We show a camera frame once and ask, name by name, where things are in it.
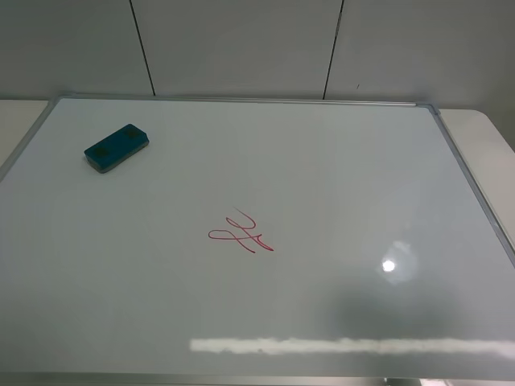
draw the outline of whiteboard surface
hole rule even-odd
[[[98,174],[84,149],[128,123],[150,145]],[[244,236],[236,208],[274,251],[208,237]],[[0,183],[0,275],[4,372],[515,378],[489,353],[191,350],[515,340],[515,270],[424,108],[64,99]]]

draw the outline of red handwriting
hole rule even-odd
[[[237,223],[236,221],[234,221],[233,219],[230,219],[228,217],[225,217],[225,221],[227,221],[229,223],[229,225],[237,228],[237,229],[241,229],[246,235],[247,237],[237,237],[234,233],[232,233],[231,231],[228,231],[227,229],[213,229],[209,234],[208,234],[208,237],[210,239],[214,239],[214,240],[235,240],[238,242],[239,245],[241,245],[243,248],[245,248],[247,251],[249,252],[252,252],[252,253],[255,253],[256,251],[253,251],[252,249],[250,249],[249,247],[247,247],[245,244],[243,244],[243,242],[241,242],[242,240],[252,240],[254,243],[256,243],[257,245],[259,245],[260,247],[266,249],[267,251],[273,251],[273,249],[271,247],[269,247],[268,245],[266,245],[265,243],[263,243],[260,239],[262,235],[262,233],[260,233],[259,235],[257,236],[252,236],[248,231],[250,229],[254,229],[256,228],[256,222],[252,219],[252,217],[250,217],[249,215],[246,215],[245,213],[243,213],[242,211],[240,211],[238,208],[234,208],[236,209],[237,211],[239,211],[243,216],[245,216],[247,219],[249,219],[251,222],[252,222],[252,227],[242,227],[239,223]],[[216,236],[216,235],[220,235],[220,234],[225,234],[225,235],[230,235],[231,237],[222,237],[222,236]]]

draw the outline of whiteboard eraser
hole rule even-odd
[[[149,143],[144,131],[129,124],[85,150],[84,155],[93,169],[105,173]]]

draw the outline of whiteboard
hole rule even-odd
[[[515,270],[425,107],[62,99],[0,279],[3,372],[515,378]]]

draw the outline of red marker scribble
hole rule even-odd
[[[239,245],[241,245],[243,248],[245,248],[247,251],[249,252],[252,252],[252,253],[255,253],[255,251],[253,251],[252,249],[250,249],[249,247],[247,247],[245,244],[243,244],[241,241],[242,240],[252,240],[254,243],[256,243],[257,245],[259,245],[260,247],[266,249],[267,251],[273,251],[273,249],[271,247],[269,247],[268,245],[266,245],[265,243],[263,243],[260,239],[262,235],[262,233],[260,233],[259,235],[257,236],[252,236],[248,231],[250,229],[254,229],[256,228],[256,222],[252,219],[252,217],[250,217],[249,215],[246,215],[244,212],[242,212],[241,210],[239,210],[237,207],[235,207],[234,209],[236,209],[237,211],[239,211],[243,216],[245,216],[247,219],[249,219],[251,222],[252,222],[252,227],[242,227],[239,223],[237,223],[236,221],[234,221],[233,219],[230,219],[228,217],[225,217],[225,221],[227,221],[229,223],[229,225],[232,225],[233,227],[235,228],[238,228],[238,229],[241,229],[246,235],[247,237],[237,237],[234,233],[232,233],[231,231],[228,231],[227,229],[213,229],[209,234],[208,234],[208,237],[210,239],[214,239],[214,240],[235,240],[238,242]],[[217,233],[225,233],[225,234],[229,234],[231,237],[222,237],[222,236],[214,236],[213,233],[216,235]]]

